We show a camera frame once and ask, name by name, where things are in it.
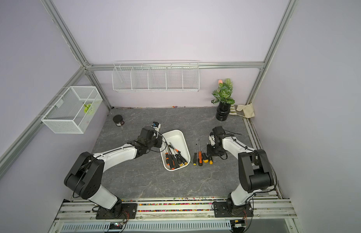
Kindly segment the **short black yellow screwdriver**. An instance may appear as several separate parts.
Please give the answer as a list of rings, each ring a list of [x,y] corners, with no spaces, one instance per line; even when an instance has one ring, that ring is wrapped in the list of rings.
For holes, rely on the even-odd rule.
[[[203,150],[201,150],[201,156],[204,163],[209,162],[208,156],[206,155],[206,153],[203,152]]]

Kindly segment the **white plastic storage box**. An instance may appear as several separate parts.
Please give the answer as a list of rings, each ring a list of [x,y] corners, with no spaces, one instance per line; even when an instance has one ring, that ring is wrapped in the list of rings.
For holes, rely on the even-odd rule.
[[[185,168],[187,165],[191,164],[191,155],[185,140],[185,137],[182,133],[182,131],[180,130],[172,130],[166,133],[163,133],[163,143],[162,146],[160,147],[160,155],[162,158],[162,162],[163,162],[163,166],[165,168],[166,171],[176,171],[176,170],[180,170],[182,168]],[[173,146],[173,148],[177,149],[180,151],[181,156],[185,159],[187,165],[183,164],[182,166],[180,166],[177,169],[171,169],[170,165],[167,164],[167,158],[166,158],[166,152],[168,147],[166,147],[166,142],[170,145]]]

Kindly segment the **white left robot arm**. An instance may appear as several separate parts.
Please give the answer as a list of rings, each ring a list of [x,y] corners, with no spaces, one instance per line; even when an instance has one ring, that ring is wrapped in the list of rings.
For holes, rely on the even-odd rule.
[[[162,146],[163,137],[159,133],[161,124],[142,128],[136,140],[121,147],[100,153],[83,152],[67,174],[64,185],[84,200],[89,200],[100,207],[118,213],[122,211],[122,201],[102,186],[103,173],[123,162],[147,154],[153,147]]]

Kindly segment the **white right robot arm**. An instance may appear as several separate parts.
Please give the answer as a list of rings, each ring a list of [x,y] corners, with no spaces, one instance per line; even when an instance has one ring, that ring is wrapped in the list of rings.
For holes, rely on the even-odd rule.
[[[227,159],[228,153],[238,160],[240,184],[229,194],[226,201],[230,212],[248,209],[249,201],[257,193],[270,192],[275,186],[274,170],[264,150],[255,150],[240,142],[234,133],[226,132],[221,126],[214,127],[209,135],[207,155]]]

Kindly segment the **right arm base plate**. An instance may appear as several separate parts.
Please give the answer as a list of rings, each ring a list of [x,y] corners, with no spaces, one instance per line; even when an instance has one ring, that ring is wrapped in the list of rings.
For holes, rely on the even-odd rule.
[[[212,210],[215,217],[252,217],[253,216],[253,207],[250,203],[236,206],[231,200],[225,202],[213,202]]]

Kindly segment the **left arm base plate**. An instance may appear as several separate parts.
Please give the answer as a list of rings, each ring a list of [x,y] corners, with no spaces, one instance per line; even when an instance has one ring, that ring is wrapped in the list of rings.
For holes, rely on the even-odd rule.
[[[96,219],[134,219],[137,214],[137,203],[119,203],[112,209],[99,207]]]

